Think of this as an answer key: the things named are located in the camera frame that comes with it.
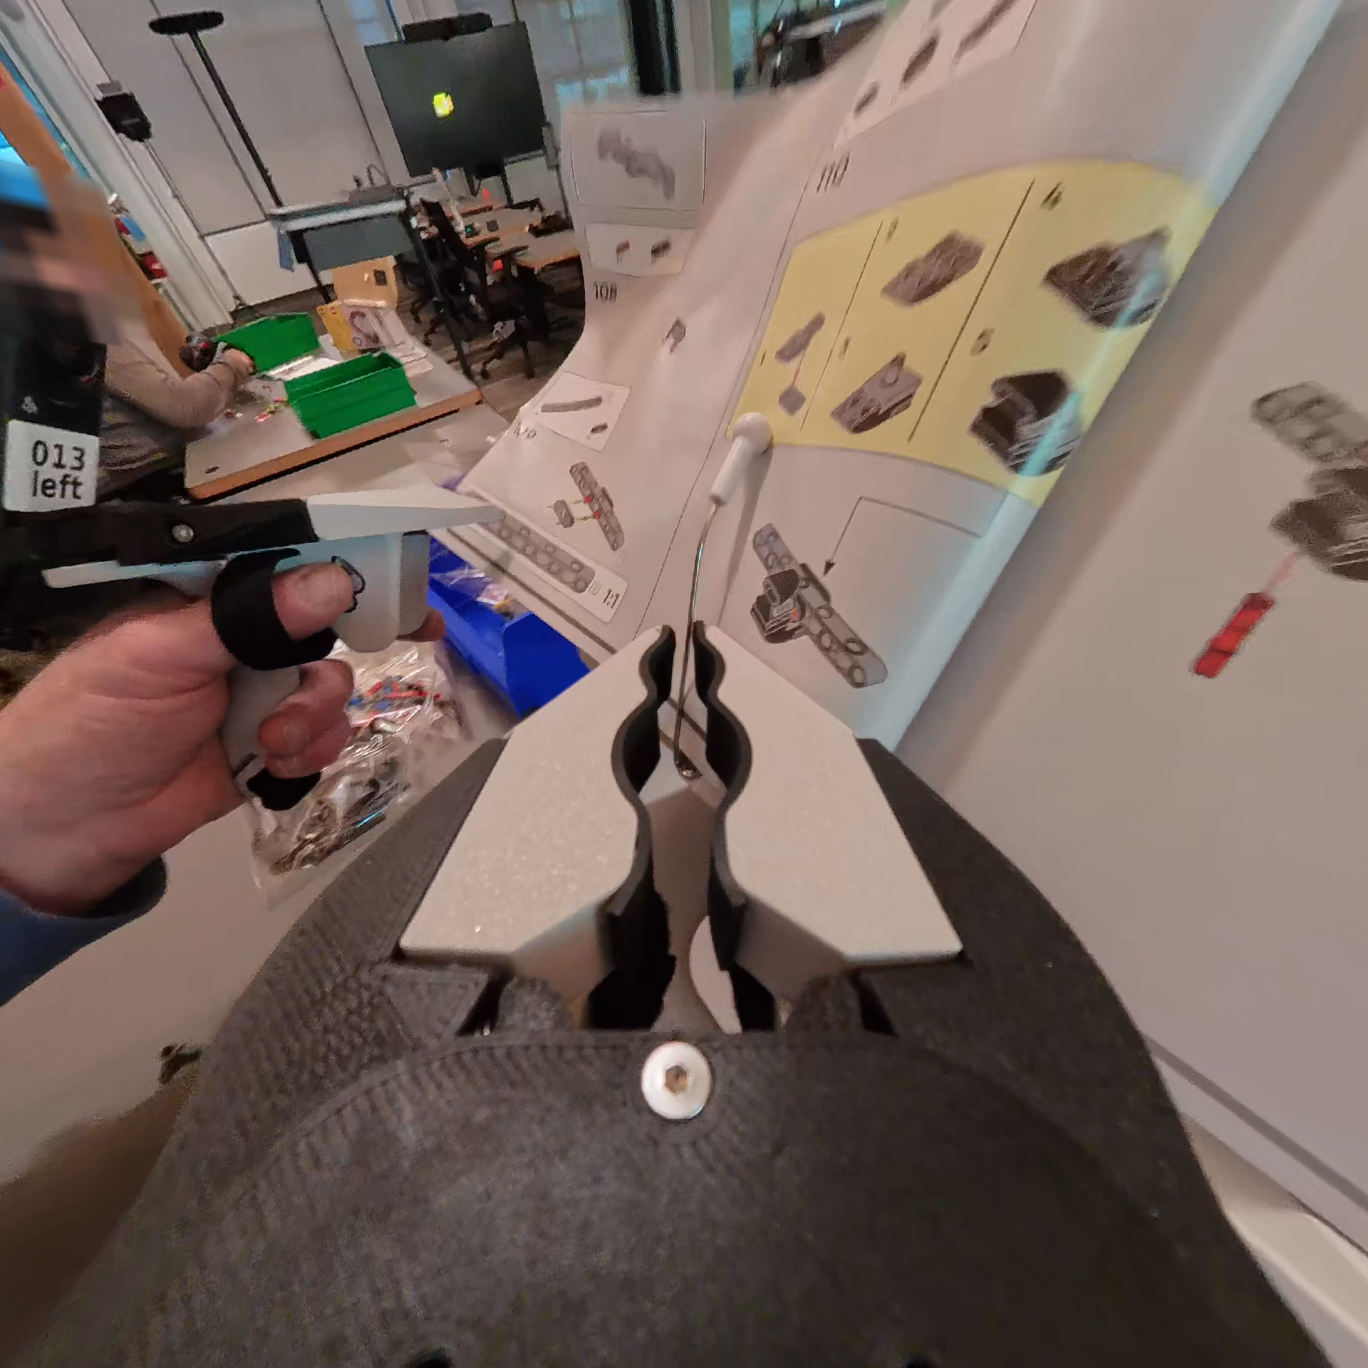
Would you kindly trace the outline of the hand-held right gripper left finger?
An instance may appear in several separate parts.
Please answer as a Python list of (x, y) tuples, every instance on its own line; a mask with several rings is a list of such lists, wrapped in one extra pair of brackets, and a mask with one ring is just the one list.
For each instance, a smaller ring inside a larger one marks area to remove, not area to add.
[(675, 973), (642, 789), (675, 632), (645, 629), (514, 726), (398, 939), (404, 956), (538, 980), (592, 1028), (648, 1028)]

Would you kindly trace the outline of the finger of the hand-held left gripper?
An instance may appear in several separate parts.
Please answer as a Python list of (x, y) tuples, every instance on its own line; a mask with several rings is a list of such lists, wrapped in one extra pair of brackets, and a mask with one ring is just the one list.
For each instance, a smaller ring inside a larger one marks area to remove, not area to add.
[(433, 484), (314, 493), (303, 504), (317, 541), (430, 534), (504, 521), (504, 508)]

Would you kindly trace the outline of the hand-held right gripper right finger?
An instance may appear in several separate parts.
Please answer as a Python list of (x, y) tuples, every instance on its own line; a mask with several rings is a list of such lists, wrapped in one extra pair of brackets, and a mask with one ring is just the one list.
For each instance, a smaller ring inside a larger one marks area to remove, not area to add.
[(963, 950), (866, 746), (716, 627), (692, 628), (708, 778), (692, 984), (723, 1028), (770, 1028), (814, 981)]

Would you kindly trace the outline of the person's left forearm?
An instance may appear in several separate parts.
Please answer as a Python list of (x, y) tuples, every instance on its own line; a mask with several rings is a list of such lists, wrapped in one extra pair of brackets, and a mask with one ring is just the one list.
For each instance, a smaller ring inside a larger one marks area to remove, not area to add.
[(38, 910), (19, 897), (1, 893), (1, 1004), (72, 954), (116, 931), (153, 909), (166, 889), (162, 857), (148, 862), (108, 897), (79, 913)]

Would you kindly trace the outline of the clear bag of lego parts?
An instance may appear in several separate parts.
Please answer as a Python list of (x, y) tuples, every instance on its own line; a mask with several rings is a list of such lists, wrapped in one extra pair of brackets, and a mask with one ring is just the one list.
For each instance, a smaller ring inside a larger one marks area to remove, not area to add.
[(343, 645), (351, 672), (348, 739), (289, 810), (253, 799), (250, 870), (270, 902), (384, 825), (394, 823), (455, 760), (470, 736), (434, 644), (398, 641), (378, 654)]

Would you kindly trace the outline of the lego instruction manual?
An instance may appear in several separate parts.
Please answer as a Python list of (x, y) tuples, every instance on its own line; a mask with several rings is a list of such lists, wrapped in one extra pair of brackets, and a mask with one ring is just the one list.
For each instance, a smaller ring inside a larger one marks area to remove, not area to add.
[(1364, 1224), (1364, 2), (904, 2), (786, 91), (564, 102), (586, 324), (472, 473), (592, 661), (698, 615), (904, 743), (1201, 1122)]

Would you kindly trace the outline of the person's left hand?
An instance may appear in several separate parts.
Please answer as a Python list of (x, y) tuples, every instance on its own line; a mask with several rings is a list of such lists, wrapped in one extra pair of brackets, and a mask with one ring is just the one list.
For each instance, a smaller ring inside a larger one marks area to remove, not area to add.
[(1, 712), (1, 884), (85, 914), (244, 795), (219, 738), (236, 659), (210, 602), (149, 589)]

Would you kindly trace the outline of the grey table with wood edge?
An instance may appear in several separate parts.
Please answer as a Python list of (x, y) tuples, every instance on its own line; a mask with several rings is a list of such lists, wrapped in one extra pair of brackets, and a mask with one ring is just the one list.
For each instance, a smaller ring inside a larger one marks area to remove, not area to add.
[(445, 420), (484, 401), (477, 384), (441, 357), (411, 380), (415, 403), (368, 418), (330, 436), (313, 436), (294, 408), (281, 403), (264, 413), (281, 384), (269, 381), (246, 393), (233, 408), (220, 414), (185, 447), (182, 484), (193, 503), (213, 503), (376, 441), (410, 433)]

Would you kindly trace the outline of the green plastic bin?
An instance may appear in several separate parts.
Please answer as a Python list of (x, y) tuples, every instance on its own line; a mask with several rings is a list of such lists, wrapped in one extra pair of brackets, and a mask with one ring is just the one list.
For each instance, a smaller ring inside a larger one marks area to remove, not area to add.
[(401, 361), (386, 350), (360, 353), (284, 380), (283, 393), (314, 438), (338, 436), (417, 406)]
[(320, 337), (307, 313), (289, 312), (254, 317), (222, 333), (217, 344), (249, 357), (253, 371), (284, 367), (320, 349)]

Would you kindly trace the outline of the blue plastic bin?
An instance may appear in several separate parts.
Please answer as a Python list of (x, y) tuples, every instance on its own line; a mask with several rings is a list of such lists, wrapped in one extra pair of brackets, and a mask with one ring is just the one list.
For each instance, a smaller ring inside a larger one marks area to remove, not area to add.
[(448, 652), (518, 719), (589, 674), (572, 641), (441, 541), (428, 545), (427, 597)]

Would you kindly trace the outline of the cardboard box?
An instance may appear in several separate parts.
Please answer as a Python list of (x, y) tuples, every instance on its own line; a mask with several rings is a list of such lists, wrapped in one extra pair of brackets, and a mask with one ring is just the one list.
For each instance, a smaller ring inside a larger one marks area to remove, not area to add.
[(337, 265), (329, 269), (333, 297), (376, 309), (397, 309), (400, 287), (391, 255)]

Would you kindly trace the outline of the black office chair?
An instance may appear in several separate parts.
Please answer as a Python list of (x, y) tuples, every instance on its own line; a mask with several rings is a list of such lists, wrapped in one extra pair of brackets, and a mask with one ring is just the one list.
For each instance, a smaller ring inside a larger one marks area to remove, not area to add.
[(443, 297), (452, 302), (471, 339), (487, 340), (480, 377), (488, 377), (490, 361), (509, 347), (521, 353), (524, 376), (535, 377), (532, 343), (545, 333), (544, 310), (535, 277), (518, 265), (517, 247), (490, 252), (485, 245), (470, 245), (438, 202), (418, 198), (418, 205), (428, 229), (424, 242), (435, 249), (434, 270)]

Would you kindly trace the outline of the black pole stand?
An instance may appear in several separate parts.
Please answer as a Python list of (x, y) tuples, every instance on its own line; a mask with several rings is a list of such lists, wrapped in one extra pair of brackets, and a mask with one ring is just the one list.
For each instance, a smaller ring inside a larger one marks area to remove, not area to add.
[(155, 11), (145, 27), (150, 34), (172, 44), (180, 44), (193, 54), (207, 89), (212, 92), (216, 111), (220, 112), (226, 126), (230, 128), (230, 133), (223, 133), (224, 141), (234, 139), (240, 153), (247, 159), (250, 171), (243, 172), (243, 178), (252, 183), (254, 190), (260, 190), (263, 209), (280, 209), (284, 200), (279, 186), (206, 42), (206, 34), (220, 29), (224, 21), (226, 15), (220, 8), (200, 5), (176, 11)]

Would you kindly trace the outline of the black monitor screen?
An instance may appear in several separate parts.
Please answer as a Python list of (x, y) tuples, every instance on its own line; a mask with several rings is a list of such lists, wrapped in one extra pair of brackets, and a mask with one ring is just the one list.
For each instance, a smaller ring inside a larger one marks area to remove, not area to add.
[(371, 44), (366, 59), (407, 172), (478, 172), (544, 152), (548, 123), (521, 21)]

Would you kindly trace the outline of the white book stand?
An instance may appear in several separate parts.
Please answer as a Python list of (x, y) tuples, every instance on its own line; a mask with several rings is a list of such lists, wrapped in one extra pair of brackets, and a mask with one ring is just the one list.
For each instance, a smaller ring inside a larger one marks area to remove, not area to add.
[[(709, 488), (682, 646), (680, 693), (695, 691), (692, 629), (718, 507), (773, 446), (759, 413), (732, 421)], [(864, 746), (880, 745), (860, 738)], [(870, 758), (936, 896), (961, 940), (950, 961), (881, 967), (812, 981), (769, 1028), (799, 1026), (799, 1006), (859, 1008), (863, 1028), (970, 1071), (1050, 1121), (1124, 1188), (1179, 1254), (1195, 1286), (1211, 1261), (1199, 1221), (1215, 1216), (1216, 1249), (1233, 1239), (1330, 1365), (1364, 1365), (1364, 1251), (1335, 1234), (1269, 1177), (1203, 1130), (1189, 1134), (1144, 1035), (1101, 967), (1017, 866), (890, 750)]]

